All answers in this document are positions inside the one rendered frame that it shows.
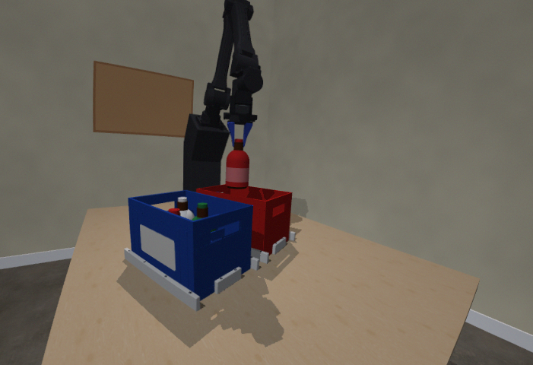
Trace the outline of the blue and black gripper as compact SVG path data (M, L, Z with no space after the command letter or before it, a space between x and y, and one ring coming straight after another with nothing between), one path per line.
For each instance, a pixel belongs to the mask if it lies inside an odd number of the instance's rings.
M228 116L228 117L225 117ZM243 147L245 147L247 136L252 128L252 124L257 120L257 115L250 114L240 114L240 113L224 113L224 119L227 120L227 127L229 132L231 132L232 143L234 147L234 123L237 125L244 125L243 138L245 134L245 139L243 139Z

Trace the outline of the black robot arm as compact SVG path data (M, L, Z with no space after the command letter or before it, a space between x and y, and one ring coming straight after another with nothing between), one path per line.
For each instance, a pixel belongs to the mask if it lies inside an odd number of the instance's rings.
M208 82L205 91L204 105L206 108L201 115L195 117L200 126L222 129L224 124L220 120L219 114L221 110L227 110L229 104L230 113L252 115L252 94L261 90L263 86L261 66L252 47L249 31L249 21L253 13L253 6L247 0L225 0L224 2L222 17L224 19L224 31L214 79L211 83ZM230 96L231 88L227 87L227 72L233 43L234 49L236 49L233 52L230 76L237 79L233 80L232 96ZM215 90L215 88L225 90L225 92ZM236 96L236 104L234 95Z

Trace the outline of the blue plastic crate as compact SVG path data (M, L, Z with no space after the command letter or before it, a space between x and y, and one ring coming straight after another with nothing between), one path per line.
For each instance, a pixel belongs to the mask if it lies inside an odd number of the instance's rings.
M177 208L179 197L187 198L195 217L198 203L207 203L210 217L192 221L152 206L174 202ZM134 197L128 211L132 251L200 301L218 278L251 267L252 205L183 190Z

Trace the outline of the red crate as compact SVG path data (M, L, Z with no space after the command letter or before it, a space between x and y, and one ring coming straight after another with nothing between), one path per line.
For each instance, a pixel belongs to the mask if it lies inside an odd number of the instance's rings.
M278 240L289 240L292 192L252 186L229 189L224 184L207 187L202 194L253 205L251 248L271 255Z

